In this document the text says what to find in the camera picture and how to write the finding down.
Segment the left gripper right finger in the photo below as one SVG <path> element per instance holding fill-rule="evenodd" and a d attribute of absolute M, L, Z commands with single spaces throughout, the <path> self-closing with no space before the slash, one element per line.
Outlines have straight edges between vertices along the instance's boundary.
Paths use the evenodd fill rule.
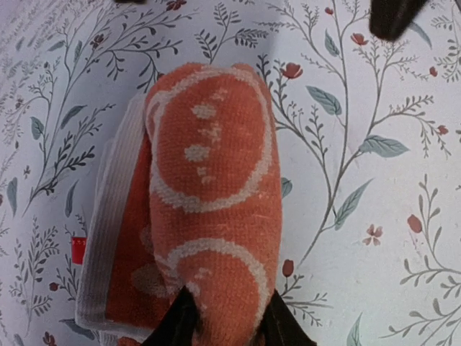
<path fill-rule="evenodd" d="M 265 309 L 261 331 L 266 346 L 317 346 L 303 331 L 276 290 Z"/>

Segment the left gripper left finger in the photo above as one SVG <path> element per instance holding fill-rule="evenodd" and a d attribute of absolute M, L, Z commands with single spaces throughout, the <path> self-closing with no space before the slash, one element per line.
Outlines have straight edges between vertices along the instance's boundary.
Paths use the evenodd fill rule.
<path fill-rule="evenodd" d="M 142 346 L 192 346 L 197 321 L 198 310 L 194 296 L 184 286 Z"/>

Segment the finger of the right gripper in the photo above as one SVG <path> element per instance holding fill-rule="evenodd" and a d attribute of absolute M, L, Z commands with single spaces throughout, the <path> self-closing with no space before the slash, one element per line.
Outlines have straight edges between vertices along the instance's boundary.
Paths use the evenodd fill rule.
<path fill-rule="evenodd" d="M 379 39 L 399 39 L 427 0 L 371 0 L 370 32 Z"/>

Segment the orange rabbit pattern towel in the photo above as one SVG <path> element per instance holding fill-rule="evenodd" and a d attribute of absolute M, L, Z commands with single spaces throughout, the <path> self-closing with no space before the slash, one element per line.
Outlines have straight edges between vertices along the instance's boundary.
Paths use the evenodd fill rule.
<path fill-rule="evenodd" d="M 265 83 L 246 64 L 183 65 L 130 100 L 109 141 L 75 321 L 140 345 L 185 289 L 193 345 L 263 345 L 281 230 Z"/>

